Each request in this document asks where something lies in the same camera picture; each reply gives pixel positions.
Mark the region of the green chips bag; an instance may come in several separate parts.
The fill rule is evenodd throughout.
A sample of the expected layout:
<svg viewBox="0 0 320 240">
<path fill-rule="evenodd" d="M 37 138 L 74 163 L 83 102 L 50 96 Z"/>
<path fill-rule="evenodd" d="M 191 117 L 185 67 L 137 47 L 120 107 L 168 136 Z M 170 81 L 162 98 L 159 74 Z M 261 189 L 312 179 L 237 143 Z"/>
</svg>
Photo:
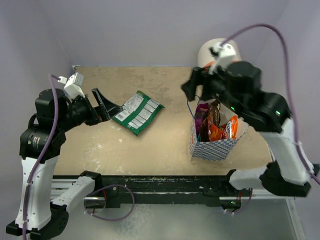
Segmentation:
<svg viewBox="0 0 320 240">
<path fill-rule="evenodd" d="M 122 105 L 122 111 L 112 119 L 138 136 L 165 107 L 138 90 Z"/>
</svg>

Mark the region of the blue checkered paper bag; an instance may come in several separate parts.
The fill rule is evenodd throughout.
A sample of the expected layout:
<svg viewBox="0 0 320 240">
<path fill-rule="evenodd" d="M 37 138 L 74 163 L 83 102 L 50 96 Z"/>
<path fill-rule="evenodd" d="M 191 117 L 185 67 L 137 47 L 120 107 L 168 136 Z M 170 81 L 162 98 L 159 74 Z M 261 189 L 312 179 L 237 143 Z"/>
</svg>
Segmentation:
<svg viewBox="0 0 320 240">
<path fill-rule="evenodd" d="M 223 161 L 248 130 L 249 125 L 215 99 L 198 100 L 191 111 L 189 154 L 191 158 Z"/>
</svg>

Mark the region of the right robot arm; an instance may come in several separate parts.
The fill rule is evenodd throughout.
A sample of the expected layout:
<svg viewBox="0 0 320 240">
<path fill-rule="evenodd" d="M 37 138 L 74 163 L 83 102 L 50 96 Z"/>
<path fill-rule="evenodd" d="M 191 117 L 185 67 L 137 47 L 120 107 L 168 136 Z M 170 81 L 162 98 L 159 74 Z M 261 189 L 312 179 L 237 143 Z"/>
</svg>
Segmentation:
<svg viewBox="0 0 320 240">
<path fill-rule="evenodd" d="M 304 154 L 293 108 L 282 95 L 263 91 L 261 76 L 262 71 L 247 61 L 218 66 L 214 73 L 194 67 L 181 89 L 193 101 L 197 86 L 202 86 L 201 100 L 217 100 L 264 138 L 275 157 L 258 177 L 264 189 L 281 197 L 306 197 L 311 190 L 309 180 L 320 166 Z"/>
</svg>

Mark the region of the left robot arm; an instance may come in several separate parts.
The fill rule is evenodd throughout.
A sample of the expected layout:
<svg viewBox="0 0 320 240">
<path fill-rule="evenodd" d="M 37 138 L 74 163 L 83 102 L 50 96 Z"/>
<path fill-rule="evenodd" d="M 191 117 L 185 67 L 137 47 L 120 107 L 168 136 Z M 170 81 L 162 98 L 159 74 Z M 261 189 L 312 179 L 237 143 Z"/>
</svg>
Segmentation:
<svg viewBox="0 0 320 240">
<path fill-rule="evenodd" d="M 55 199 L 51 199 L 54 170 L 66 141 L 66 132 L 86 124 L 94 126 L 111 120 L 123 109 L 94 88 L 97 106 L 87 96 L 70 100 L 61 89 L 42 91 L 35 100 L 36 113 L 20 136 L 23 182 L 18 215 L 6 226 L 13 236 L 30 236 L 33 240 L 49 240 L 60 235 L 69 215 L 86 196 L 103 191 L 102 176 L 85 171 L 76 183 Z"/>
</svg>

